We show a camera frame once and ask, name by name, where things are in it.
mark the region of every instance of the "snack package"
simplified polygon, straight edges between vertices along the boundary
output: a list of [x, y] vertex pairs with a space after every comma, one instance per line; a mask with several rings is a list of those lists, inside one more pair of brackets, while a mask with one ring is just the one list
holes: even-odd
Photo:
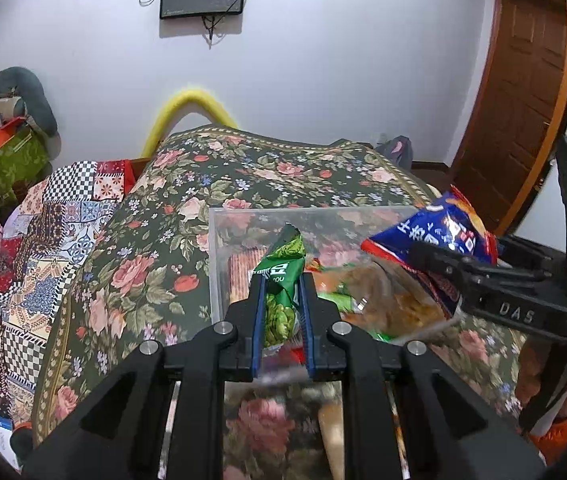
[[230, 301], [228, 303], [235, 303], [248, 297], [252, 272], [267, 253], [267, 247], [254, 247], [230, 257], [228, 261]]
[[497, 240], [486, 230], [470, 202], [452, 187], [451, 192], [420, 209], [406, 221], [361, 244], [362, 250], [374, 254], [378, 259], [403, 267], [446, 310], [447, 316], [452, 316], [459, 303], [459, 291], [446, 278], [413, 269], [405, 261], [416, 240], [469, 254], [491, 265], [497, 262]]
[[254, 270], [266, 277], [264, 349], [281, 346], [299, 331], [297, 279], [303, 272], [305, 256], [301, 233], [286, 224]]
[[333, 301], [343, 320], [379, 340], [418, 332], [447, 316], [397, 263], [373, 258], [366, 264], [317, 269], [313, 272], [320, 298]]

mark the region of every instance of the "black clamp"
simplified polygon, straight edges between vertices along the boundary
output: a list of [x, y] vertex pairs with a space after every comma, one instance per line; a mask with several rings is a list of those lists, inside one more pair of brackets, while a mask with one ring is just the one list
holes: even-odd
[[[397, 347], [373, 340], [343, 322], [334, 303], [317, 297], [310, 274], [300, 278], [299, 287], [308, 373], [314, 380], [343, 384], [347, 479], [403, 478], [389, 394], [414, 478], [532, 479], [540, 474], [543, 463], [534, 447], [424, 343]], [[224, 381], [255, 377], [263, 290], [263, 276], [254, 275], [247, 300], [230, 305], [223, 321], [186, 343], [162, 348], [157, 341], [144, 341], [33, 451], [23, 476], [157, 478], [170, 399], [179, 381], [166, 478], [222, 478]]]

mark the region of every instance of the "gray cushion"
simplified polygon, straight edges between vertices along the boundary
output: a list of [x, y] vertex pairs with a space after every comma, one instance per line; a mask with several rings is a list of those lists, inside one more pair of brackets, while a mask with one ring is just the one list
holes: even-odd
[[0, 99], [13, 96], [24, 100], [28, 115], [47, 136], [57, 133], [57, 121], [44, 95], [44, 88], [30, 70], [13, 66], [0, 72]]

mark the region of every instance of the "door frame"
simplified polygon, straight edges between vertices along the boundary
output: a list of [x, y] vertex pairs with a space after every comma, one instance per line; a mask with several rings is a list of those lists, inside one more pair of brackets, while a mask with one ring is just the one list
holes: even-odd
[[[553, 4], [560, 3], [560, 0], [548, 0]], [[475, 100], [475, 105], [472, 109], [472, 113], [470, 115], [470, 120], [468, 120], [468, 126], [466, 127], [466, 131], [464, 133], [463, 139], [459, 145], [459, 149], [454, 157], [451, 166], [451, 175], [454, 179], [454, 176], [459, 171], [460, 163], [465, 153], [465, 150], [468, 146], [468, 142], [470, 141], [470, 136], [468, 135], [471, 132], [477, 119], [479, 117], [479, 110], [481, 108], [482, 101], [486, 94], [487, 82], [490, 77], [490, 71], [492, 69], [493, 60], [495, 56], [495, 51], [497, 49], [497, 36], [499, 34], [499, 26], [501, 22], [501, 12], [502, 12], [502, 0], [495, 0], [495, 11], [493, 14], [493, 21], [492, 21], [492, 30], [490, 33], [490, 44], [487, 51], [486, 57], [486, 66], [484, 66], [483, 76], [481, 77], [481, 83], [479, 85], [479, 91], [477, 92], [477, 98]], [[526, 177], [519, 193], [515, 197], [515, 200], [512, 202], [510, 208], [503, 216], [499, 225], [495, 229], [495, 234], [497, 236], [503, 235], [506, 230], [511, 226], [515, 218], [518, 216], [519, 212], [521, 211], [522, 206], [526, 202], [526, 199], [533, 191], [534, 186], [539, 181], [541, 172], [547, 163], [548, 158], [550, 157], [550, 153], [552, 152], [555, 140], [559, 135], [559, 130], [561, 128], [562, 118], [564, 116], [564, 112], [567, 107], [567, 0], [566, 0], [566, 53], [564, 57], [564, 66], [563, 66], [563, 75], [561, 76], [561, 82], [559, 84], [559, 92], [557, 93], [557, 101], [555, 102], [555, 107], [552, 112], [552, 118], [550, 120], [550, 124], [548, 125], [548, 129], [546, 130], [546, 136], [541, 143], [541, 147], [539, 148], [539, 153], [532, 165], [530, 172], [528, 173], [528, 177]]]

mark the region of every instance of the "yellow pipe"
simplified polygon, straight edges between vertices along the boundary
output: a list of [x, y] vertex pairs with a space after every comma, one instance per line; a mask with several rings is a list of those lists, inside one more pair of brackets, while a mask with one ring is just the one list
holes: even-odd
[[157, 120], [150, 131], [150, 135], [148, 135], [148, 138], [146, 139], [146, 144], [144, 144], [142, 158], [154, 155], [175, 113], [177, 113], [179, 108], [189, 103], [199, 105], [210, 114], [216, 123], [223, 124], [229, 128], [238, 127], [237, 123], [228, 115], [228, 112], [224, 110], [224, 107], [215, 101], [210, 94], [203, 90], [183, 90], [177, 95], [174, 95], [172, 99], [170, 99], [170, 101], [161, 108], [159, 117], [157, 117]]

